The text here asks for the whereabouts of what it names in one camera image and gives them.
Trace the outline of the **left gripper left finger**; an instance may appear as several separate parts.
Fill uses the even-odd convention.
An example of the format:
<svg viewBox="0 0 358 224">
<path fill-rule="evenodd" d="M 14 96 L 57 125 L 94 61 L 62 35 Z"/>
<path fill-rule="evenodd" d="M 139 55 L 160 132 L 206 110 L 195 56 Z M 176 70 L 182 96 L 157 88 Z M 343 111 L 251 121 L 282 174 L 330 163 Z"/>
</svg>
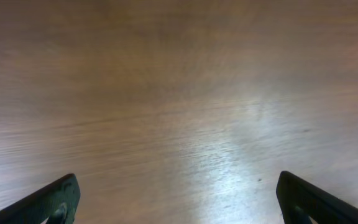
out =
<svg viewBox="0 0 358 224">
<path fill-rule="evenodd" d="M 67 174 L 0 210 L 0 224 L 73 223 L 81 193 L 75 174 Z"/>
</svg>

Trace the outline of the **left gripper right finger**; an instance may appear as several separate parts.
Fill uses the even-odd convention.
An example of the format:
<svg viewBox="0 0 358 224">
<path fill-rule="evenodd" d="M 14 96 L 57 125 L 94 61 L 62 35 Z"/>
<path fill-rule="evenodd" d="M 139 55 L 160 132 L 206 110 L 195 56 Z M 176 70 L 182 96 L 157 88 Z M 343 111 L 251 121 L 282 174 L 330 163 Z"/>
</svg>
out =
<svg viewBox="0 0 358 224">
<path fill-rule="evenodd" d="M 288 171 L 280 173 L 276 196 L 286 224 L 358 224 L 358 208 Z"/>
</svg>

